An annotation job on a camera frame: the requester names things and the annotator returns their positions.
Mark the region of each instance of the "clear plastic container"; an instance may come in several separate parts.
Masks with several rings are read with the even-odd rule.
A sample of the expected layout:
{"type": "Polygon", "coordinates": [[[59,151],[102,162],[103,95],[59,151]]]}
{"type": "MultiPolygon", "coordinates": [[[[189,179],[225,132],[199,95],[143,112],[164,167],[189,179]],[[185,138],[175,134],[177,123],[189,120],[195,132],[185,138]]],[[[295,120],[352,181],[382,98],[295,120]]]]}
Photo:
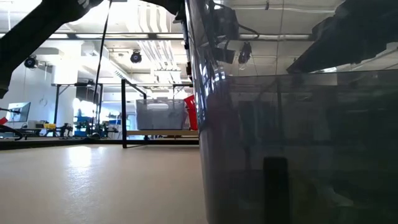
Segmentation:
{"type": "Polygon", "coordinates": [[[182,129],[187,113],[183,100],[137,100],[138,130],[182,129]]]}
{"type": "MultiPolygon", "coordinates": [[[[341,1],[267,2],[187,2],[209,224],[397,223],[398,76],[389,70],[396,52],[371,56],[367,48],[357,64],[339,64],[343,50],[339,57],[332,49],[309,53],[324,47],[325,35],[339,38],[315,36],[317,24],[344,8],[355,18],[368,2],[357,1],[362,9],[337,7],[341,1]],[[220,26],[233,13],[212,10],[225,7],[263,36],[243,40],[250,32],[241,27],[234,40],[234,23],[220,26]],[[240,63],[248,42],[251,57],[240,63]]],[[[387,2],[395,4],[377,4],[373,20],[382,10],[391,15],[387,2]]],[[[364,38],[351,31],[350,40],[364,38]]]]}

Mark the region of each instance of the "yellow object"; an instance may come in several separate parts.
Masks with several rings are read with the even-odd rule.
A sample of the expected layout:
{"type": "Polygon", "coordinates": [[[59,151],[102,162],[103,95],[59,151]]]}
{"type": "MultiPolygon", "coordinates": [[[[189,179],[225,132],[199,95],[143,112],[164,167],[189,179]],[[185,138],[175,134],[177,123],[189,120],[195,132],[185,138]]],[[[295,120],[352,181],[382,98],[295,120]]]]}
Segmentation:
{"type": "Polygon", "coordinates": [[[44,124],[45,129],[55,129],[56,125],[55,124],[44,124]]]}

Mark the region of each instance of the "gray plastic bin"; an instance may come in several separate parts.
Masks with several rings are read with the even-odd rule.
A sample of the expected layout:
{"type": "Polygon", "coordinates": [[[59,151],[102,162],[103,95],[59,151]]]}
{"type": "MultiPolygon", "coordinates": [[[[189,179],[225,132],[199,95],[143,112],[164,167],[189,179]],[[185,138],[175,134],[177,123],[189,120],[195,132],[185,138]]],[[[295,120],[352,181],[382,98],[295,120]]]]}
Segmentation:
{"type": "Polygon", "coordinates": [[[185,118],[183,100],[137,100],[137,129],[182,129],[185,118]]]}

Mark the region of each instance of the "computer monitor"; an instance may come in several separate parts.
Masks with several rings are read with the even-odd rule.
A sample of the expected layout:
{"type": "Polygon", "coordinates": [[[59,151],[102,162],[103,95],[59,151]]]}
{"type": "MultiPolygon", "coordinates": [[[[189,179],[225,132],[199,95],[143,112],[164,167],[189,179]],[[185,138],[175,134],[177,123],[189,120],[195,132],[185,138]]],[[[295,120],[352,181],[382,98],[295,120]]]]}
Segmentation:
{"type": "Polygon", "coordinates": [[[19,113],[7,112],[8,122],[26,122],[29,115],[30,102],[29,103],[10,103],[8,105],[9,110],[18,111],[19,113]]]}

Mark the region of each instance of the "red container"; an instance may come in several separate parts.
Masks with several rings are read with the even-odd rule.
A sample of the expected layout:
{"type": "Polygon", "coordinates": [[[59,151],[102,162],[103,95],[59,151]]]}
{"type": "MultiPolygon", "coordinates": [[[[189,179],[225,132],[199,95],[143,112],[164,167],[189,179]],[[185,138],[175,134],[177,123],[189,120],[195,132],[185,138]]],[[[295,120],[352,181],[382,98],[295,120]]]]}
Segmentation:
{"type": "Polygon", "coordinates": [[[189,96],[188,98],[184,99],[185,103],[187,104],[187,111],[189,115],[189,123],[191,125],[192,130],[198,130],[198,119],[197,119],[197,111],[195,108],[195,97],[189,96]]]}
{"type": "Polygon", "coordinates": [[[1,118],[0,119],[0,124],[3,125],[5,123],[7,123],[7,121],[8,121],[7,118],[1,118]]]}

